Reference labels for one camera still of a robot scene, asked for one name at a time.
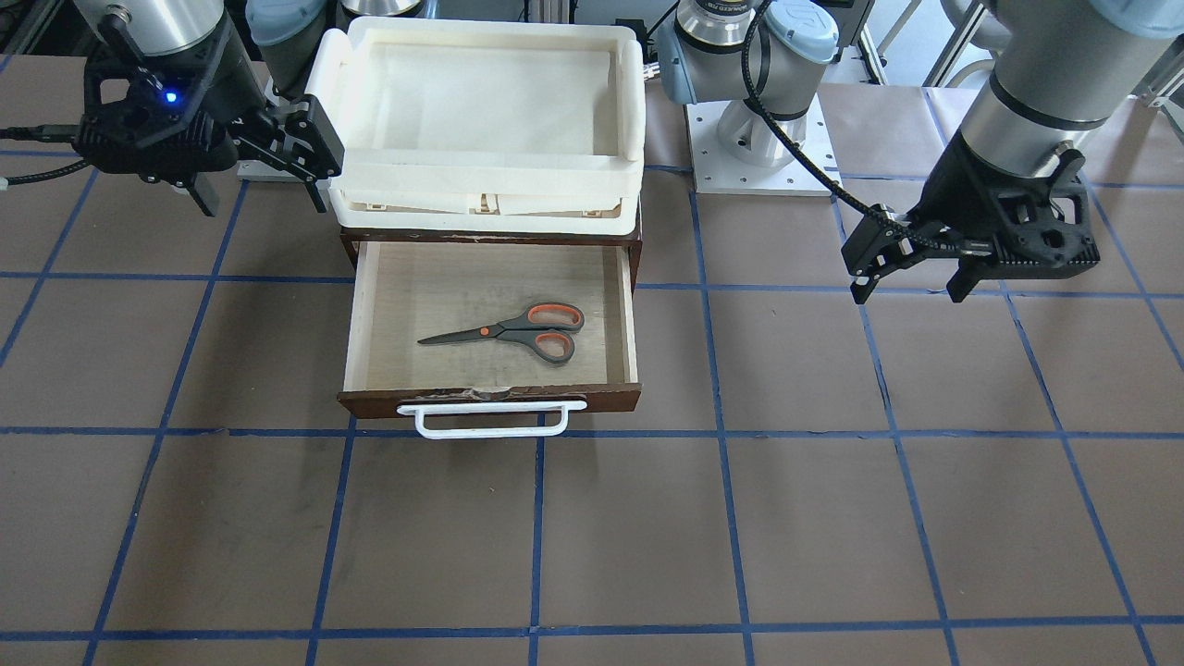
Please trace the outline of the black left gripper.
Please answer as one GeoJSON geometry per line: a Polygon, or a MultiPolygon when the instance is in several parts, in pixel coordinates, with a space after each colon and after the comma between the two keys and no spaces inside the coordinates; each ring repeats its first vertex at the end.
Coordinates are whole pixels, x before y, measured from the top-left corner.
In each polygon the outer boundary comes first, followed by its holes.
{"type": "Polygon", "coordinates": [[[864,305],[880,278],[929,258],[957,258],[944,290],[963,303],[984,278],[1070,278],[1098,265],[1085,155],[1066,148],[1050,177],[1012,177],[969,148],[944,151],[908,214],[874,205],[842,246],[850,290],[864,305]],[[982,241],[993,246],[982,254],[982,241]]]}

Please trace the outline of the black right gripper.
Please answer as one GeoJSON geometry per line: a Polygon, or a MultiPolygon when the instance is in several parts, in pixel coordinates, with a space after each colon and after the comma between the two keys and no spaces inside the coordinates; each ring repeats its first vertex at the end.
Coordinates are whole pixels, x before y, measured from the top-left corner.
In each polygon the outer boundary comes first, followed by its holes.
{"type": "Polygon", "coordinates": [[[103,45],[84,69],[77,155],[181,186],[204,216],[219,209],[206,173],[247,156],[295,177],[326,213],[317,182],[341,173],[342,139],[313,94],[268,105],[232,18],[174,55],[149,55],[127,18],[101,18],[96,30],[103,45]]]}

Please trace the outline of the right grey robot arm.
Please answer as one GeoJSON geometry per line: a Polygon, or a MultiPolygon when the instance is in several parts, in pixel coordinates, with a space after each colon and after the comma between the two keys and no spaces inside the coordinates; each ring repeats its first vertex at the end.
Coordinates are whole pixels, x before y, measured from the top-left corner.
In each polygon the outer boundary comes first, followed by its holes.
{"type": "Polygon", "coordinates": [[[296,178],[326,211],[317,184],[337,177],[345,148],[313,94],[271,105],[220,1],[81,1],[99,38],[83,75],[71,145],[97,169],[186,191],[218,211],[208,173],[242,159],[296,178]]]}

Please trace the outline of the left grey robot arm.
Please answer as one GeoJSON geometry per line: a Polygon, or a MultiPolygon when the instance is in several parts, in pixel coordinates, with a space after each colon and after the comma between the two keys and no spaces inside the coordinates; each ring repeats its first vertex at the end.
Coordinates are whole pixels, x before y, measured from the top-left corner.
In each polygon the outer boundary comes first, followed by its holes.
{"type": "MultiPolygon", "coordinates": [[[[951,137],[987,75],[969,75],[959,87],[929,88],[925,77],[952,33],[935,1],[925,1],[884,55],[884,87],[869,84],[862,56],[847,50],[830,68],[821,104],[832,122],[837,165],[847,190],[862,201],[884,201],[905,211],[920,196],[935,164],[939,142],[951,137]]],[[[1113,205],[1180,201],[1180,137],[1166,114],[1126,97],[1086,147],[1085,173],[1094,201],[1113,205]]],[[[850,277],[836,229],[860,220],[844,203],[821,197],[699,194],[704,233],[706,281],[712,290],[836,292],[849,295],[850,277]]],[[[1081,294],[1133,297],[1141,292],[1180,300],[1180,278],[1151,286],[1133,277],[1137,238],[1180,244],[1180,216],[1092,212],[1101,262],[1077,277],[1008,281],[1009,292],[1035,297],[1081,294]]]]}

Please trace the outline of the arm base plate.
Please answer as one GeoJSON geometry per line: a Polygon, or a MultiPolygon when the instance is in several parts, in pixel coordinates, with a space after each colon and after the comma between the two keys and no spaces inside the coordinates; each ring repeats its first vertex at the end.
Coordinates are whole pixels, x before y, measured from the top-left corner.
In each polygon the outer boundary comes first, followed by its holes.
{"type": "Polygon", "coordinates": [[[706,194],[832,194],[744,101],[686,105],[695,190],[706,194]]]}
{"type": "Polygon", "coordinates": [[[253,159],[242,159],[237,165],[237,177],[242,181],[250,182],[279,182],[279,184],[305,184],[305,178],[300,173],[292,173],[290,166],[279,161],[266,161],[255,156],[253,159]]]}

